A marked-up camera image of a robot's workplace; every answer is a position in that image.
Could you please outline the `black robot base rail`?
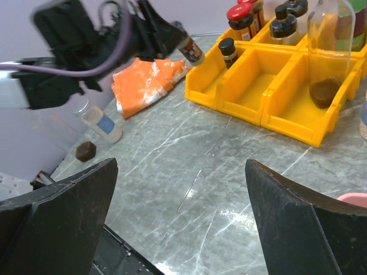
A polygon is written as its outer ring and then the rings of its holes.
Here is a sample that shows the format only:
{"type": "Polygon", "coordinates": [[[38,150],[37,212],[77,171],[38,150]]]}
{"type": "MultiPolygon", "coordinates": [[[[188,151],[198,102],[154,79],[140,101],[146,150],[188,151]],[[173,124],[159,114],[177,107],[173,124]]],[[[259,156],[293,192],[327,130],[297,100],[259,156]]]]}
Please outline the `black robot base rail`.
{"type": "Polygon", "coordinates": [[[160,274],[105,224],[117,174],[109,163],[27,194],[32,274],[160,274]]]}

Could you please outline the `pink divided organizer tray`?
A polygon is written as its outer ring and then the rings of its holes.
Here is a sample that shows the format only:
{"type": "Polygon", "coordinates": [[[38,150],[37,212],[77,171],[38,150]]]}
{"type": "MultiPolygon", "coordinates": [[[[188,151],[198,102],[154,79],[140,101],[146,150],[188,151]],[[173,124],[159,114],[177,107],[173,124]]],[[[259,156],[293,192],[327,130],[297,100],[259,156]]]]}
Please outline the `pink divided organizer tray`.
{"type": "Polygon", "coordinates": [[[367,208],[367,193],[350,192],[337,198],[339,201],[367,208]]]}

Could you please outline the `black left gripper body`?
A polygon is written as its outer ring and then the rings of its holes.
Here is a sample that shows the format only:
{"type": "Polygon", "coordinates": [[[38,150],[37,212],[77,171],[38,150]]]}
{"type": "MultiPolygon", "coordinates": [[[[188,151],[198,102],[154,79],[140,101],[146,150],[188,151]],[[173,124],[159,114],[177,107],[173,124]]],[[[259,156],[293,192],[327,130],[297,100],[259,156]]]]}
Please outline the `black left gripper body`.
{"type": "Polygon", "coordinates": [[[49,1],[32,20],[63,69],[116,69],[140,51],[140,17],[126,1],[102,1],[94,25],[82,1],[49,1]]]}

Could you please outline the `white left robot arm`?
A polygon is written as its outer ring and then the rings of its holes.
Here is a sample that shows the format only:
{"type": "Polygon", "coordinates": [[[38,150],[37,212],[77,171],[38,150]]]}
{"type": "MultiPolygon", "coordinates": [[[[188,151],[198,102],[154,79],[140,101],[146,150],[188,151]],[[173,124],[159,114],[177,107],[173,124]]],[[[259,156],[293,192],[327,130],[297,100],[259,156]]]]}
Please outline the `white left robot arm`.
{"type": "Polygon", "coordinates": [[[137,57],[162,60],[187,37],[149,1],[112,1],[111,26],[95,28],[81,1],[49,1],[32,19],[51,56],[1,63],[1,107],[48,109],[66,104],[137,57]]]}

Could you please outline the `glass oil bottle gold spout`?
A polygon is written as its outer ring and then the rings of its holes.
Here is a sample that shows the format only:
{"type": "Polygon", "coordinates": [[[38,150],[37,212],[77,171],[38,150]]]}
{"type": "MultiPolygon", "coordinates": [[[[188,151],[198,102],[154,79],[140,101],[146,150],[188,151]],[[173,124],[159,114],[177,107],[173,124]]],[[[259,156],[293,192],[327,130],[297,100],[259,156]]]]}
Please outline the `glass oil bottle gold spout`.
{"type": "Polygon", "coordinates": [[[320,109],[331,106],[349,69],[352,45],[336,49],[337,19],[338,1],[319,1],[307,20],[309,94],[320,109]]]}

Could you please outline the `red lid sauce jar front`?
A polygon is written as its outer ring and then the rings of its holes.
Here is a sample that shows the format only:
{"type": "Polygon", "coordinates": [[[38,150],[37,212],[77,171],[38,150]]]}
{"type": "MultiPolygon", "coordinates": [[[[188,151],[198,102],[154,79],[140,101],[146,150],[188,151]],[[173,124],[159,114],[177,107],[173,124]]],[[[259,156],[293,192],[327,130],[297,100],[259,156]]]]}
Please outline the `red lid sauce jar front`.
{"type": "Polygon", "coordinates": [[[242,41],[248,41],[256,34],[254,13],[250,3],[236,4],[227,11],[229,26],[239,32],[242,41]]]}

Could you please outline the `red lid sauce jar back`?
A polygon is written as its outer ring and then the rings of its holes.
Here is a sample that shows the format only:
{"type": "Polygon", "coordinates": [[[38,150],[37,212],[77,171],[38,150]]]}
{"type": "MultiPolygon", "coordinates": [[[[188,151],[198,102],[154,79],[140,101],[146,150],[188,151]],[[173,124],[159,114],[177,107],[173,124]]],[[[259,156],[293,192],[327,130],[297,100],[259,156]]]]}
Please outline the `red lid sauce jar back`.
{"type": "Polygon", "coordinates": [[[256,32],[258,33],[265,26],[264,19],[263,0],[237,0],[238,4],[250,3],[252,5],[252,11],[254,13],[254,24],[256,32]]]}

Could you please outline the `yellow bin front right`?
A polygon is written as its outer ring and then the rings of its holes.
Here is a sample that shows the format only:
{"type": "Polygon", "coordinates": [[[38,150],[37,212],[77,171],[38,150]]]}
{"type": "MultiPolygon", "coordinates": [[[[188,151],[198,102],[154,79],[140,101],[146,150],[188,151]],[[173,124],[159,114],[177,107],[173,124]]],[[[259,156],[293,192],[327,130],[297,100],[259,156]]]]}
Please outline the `yellow bin front right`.
{"type": "Polygon", "coordinates": [[[261,126],[319,147],[326,133],[334,131],[344,104],[355,98],[364,73],[365,59],[352,57],[348,76],[331,106],[319,109],[309,95],[308,54],[296,54],[266,92],[261,126]]]}

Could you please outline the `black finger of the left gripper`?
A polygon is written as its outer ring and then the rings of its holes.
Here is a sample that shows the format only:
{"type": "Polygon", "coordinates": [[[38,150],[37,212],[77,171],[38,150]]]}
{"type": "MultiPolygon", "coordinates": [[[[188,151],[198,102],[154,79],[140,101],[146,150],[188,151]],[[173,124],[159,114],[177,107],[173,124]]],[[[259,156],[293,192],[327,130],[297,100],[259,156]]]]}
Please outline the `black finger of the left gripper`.
{"type": "Polygon", "coordinates": [[[137,1],[144,19],[137,22],[143,46],[137,57],[143,61],[163,60],[186,39],[186,31],[165,21],[149,1],[137,1]]]}

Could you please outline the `small black cap shaker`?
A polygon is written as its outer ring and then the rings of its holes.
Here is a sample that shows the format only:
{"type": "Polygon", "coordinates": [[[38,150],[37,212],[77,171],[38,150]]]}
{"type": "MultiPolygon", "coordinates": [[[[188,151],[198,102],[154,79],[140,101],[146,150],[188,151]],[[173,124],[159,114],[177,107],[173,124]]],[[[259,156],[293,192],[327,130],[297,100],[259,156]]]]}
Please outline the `small black cap shaker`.
{"type": "Polygon", "coordinates": [[[190,62],[192,66],[201,65],[205,59],[203,51],[195,43],[195,41],[191,38],[184,26],[179,21],[172,21],[171,24],[183,32],[182,41],[178,45],[177,49],[183,54],[183,56],[190,62]]]}
{"type": "Polygon", "coordinates": [[[226,68],[229,69],[238,59],[235,41],[233,38],[225,38],[218,44],[218,48],[223,56],[226,68]]]}

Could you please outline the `orange white cloth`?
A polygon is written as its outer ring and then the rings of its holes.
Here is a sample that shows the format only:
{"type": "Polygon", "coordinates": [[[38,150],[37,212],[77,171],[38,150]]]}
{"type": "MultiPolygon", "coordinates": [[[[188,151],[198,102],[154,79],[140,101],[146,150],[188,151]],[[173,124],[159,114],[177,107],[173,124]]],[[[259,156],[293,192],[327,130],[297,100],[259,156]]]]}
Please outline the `orange white cloth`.
{"type": "Polygon", "coordinates": [[[112,91],[122,118],[128,119],[166,96],[190,71],[185,60],[135,61],[113,75],[112,91]]]}

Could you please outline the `white powder bottle black cap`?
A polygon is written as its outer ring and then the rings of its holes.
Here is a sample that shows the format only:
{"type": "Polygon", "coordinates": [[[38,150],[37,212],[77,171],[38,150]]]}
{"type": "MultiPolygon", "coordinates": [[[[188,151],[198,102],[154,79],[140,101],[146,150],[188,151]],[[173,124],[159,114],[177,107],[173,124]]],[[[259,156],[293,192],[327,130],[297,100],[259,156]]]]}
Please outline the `white powder bottle black cap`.
{"type": "Polygon", "coordinates": [[[297,18],[299,32],[305,35],[307,33],[307,20],[309,17],[308,0],[285,1],[283,4],[286,5],[288,13],[297,18]]]}

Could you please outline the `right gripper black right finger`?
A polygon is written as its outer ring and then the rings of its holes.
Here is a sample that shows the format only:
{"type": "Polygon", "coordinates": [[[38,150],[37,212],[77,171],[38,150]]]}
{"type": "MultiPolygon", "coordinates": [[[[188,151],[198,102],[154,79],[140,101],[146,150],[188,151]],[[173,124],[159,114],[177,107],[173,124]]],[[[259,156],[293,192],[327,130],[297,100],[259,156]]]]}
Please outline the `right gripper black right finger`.
{"type": "Polygon", "coordinates": [[[366,274],[366,208],[253,159],[245,177],[269,274],[366,274]]]}

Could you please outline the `red lid sauce jar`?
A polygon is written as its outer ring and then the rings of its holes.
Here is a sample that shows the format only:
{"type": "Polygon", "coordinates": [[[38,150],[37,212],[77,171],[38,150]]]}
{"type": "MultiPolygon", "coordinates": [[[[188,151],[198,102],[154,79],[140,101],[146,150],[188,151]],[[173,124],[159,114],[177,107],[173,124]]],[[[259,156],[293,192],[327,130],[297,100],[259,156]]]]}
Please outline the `red lid sauce jar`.
{"type": "Polygon", "coordinates": [[[252,11],[254,13],[254,24],[256,32],[258,33],[265,26],[264,19],[263,0],[237,0],[238,4],[250,3],[252,5],[252,11]]]}
{"type": "Polygon", "coordinates": [[[229,26],[239,32],[242,41],[248,41],[256,34],[254,13],[250,3],[236,4],[227,11],[229,26]]]}

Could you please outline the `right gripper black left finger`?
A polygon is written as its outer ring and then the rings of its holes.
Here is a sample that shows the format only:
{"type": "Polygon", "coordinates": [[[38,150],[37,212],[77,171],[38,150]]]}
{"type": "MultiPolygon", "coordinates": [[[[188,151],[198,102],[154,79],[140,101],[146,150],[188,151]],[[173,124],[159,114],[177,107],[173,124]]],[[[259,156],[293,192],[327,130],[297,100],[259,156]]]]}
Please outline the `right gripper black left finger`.
{"type": "Polygon", "coordinates": [[[1,274],[89,274],[117,175],[109,158],[1,201],[1,274]]]}

